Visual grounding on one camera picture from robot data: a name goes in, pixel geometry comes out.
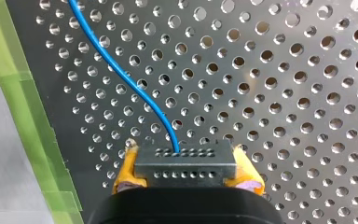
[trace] green tape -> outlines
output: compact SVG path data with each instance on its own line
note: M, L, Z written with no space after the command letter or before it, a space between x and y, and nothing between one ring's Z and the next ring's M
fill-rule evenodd
M55 223L82 224L72 178L4 0L0 0L0 85Z

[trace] black object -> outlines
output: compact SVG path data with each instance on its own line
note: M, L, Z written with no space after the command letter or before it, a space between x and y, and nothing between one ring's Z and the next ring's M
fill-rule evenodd
M283 224L264 198L234 188L129 189L112 195L89 224Z

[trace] white surface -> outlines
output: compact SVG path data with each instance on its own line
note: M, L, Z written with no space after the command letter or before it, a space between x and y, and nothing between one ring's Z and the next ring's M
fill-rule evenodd
M53 223L1 88L0 223Z

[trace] perforated metal sheet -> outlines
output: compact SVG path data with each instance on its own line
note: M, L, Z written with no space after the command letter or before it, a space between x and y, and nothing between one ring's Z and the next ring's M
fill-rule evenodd
M86 217L125 140L166 133L64 1L20 2L10 12ZM80 5L182 142L241 145L286 223L358 224L358 0Z

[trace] blue wire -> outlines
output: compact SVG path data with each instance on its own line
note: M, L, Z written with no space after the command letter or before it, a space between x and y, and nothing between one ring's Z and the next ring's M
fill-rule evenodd
M101 47L100 42L97 38L97 36L94 34L94 32L91 30L89 24L87 23L86 19L84 18L83 14L81 13L80 9L77 7L76 0L68 0L69 5L71 6L72 11L75 14L75 17L77 18L77 21L79 22L81 28L83 29L85 35L89 38L89 41L92 43L94 48L97 49L97 51L103 56L104 60L115 70L115 72L138 94L144 99L144 101L152 107L152 109L155 111L158 118L161 120L161 122L164 124L168 134L170 135L173 150L175 152L180 152L178 140L175 135L175 131L173 127L170 124L170 121L165 117L164 113L162 113L161 109L158 107L156 102L153 101L150 96L147 95L146 92L139 89L136 85L135 81L132 80L132 78L128 77L126 72L118 65L118 63L110 56L110 54L107 52L106 49Z

